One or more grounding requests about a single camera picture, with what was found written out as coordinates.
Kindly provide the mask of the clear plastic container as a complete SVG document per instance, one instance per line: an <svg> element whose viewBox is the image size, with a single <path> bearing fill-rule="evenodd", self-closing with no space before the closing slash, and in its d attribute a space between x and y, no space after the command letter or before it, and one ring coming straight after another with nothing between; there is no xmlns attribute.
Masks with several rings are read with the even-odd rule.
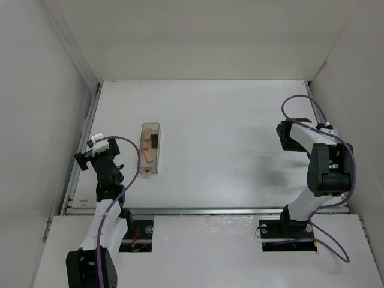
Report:
<svg viewBox="0 0 384 288"><path fill-rule="evenodd" d="M146 161L145 155L144 155L144 150L142 149L142 143L143 143L143 138L145 131L147 129L152 129L152 134L157 133L159 135L159 140L158 140L158 148L157 149L152 149L151 147L151 141L150 141L150 146L149 149L152 153L152 156L154 158L154 161L151 163L148 163ZM143 123L142 124L142 130L141 130L141 135L140 135L140 146L139 146L139 151L140 151L140 170L139 173L142 175L155 175L158 174L158 168L159 168L159 159L160 159L160 139L161 139L161 128L160 124L158 122L150 122L150 123ZM152 173L151 174L145 174L145 170L150 170Z"/></svg>

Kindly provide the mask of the light wood block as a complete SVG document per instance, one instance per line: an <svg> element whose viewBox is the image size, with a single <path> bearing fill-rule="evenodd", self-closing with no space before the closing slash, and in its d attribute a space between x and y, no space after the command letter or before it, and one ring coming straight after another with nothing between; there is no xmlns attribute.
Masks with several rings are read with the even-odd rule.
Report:
<svg viewBox="0 0 384 288"><path fill-rule="evenodd" d="M143 141L144 142L150 142L151 141L151 135L152 135L152 129L147 129L145 131Z"/></svg>
<svg viewBox="0 0 384 288"><path fill-rule="evenodd" d="M143 141L143 143L142 143L142 149L143 149L144 151L147 151L147 150L149 149L149 146L150 146L150 141L149 141L149 140L145 140L145 141Z"/></svg>
<svg viewBox="0 0 384 288"><path fill-rule="evenodd" d="M151 153L150 150L144 150L144 155L145 155L146 161L148 163L151 163L151 162L154 161L154 158L153 158L152 153Z"/></svg>

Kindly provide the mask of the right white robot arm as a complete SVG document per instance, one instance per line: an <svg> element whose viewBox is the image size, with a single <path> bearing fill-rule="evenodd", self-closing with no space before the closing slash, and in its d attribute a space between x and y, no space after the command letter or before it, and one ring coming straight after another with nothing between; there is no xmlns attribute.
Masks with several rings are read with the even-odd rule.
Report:
<svg viewBox="0 0 384 288"><path fill-rule="evenodd" d="M353 147L341 143L331 124L314 126L307 118L283 120L276 132L283 150L304 152L309 159L307 186L283 208L275 228L279 238L301 238L314 211L351 189Z"/></svg>

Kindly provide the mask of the dark brown arch block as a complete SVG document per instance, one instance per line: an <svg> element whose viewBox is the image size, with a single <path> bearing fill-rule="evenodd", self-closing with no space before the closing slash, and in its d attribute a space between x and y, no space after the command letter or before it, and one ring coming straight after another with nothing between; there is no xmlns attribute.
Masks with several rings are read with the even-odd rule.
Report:
<svg viewBox="0 0 384 288"><path fill-rule="evenodd" d="M158 148L159 135L157 133L151 134L151 147L152 149Z"/></svg>

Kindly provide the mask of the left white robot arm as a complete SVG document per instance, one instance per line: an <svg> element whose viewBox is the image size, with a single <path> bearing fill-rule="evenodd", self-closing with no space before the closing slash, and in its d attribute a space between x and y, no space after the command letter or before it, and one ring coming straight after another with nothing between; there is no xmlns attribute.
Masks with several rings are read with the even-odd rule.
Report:
<svg viewBox="0 0 384 288"><path fill-rule="evenodd" d="M114 259L128 232L121 215L125 187L115 157L120 153L116 139L103 133L91 136L89 149L78 152L75 159L82 171L91 164L97 176L96 208L91 225L80 247L67 254L65 264L69 287L116 287L118 274Z"/></svg>

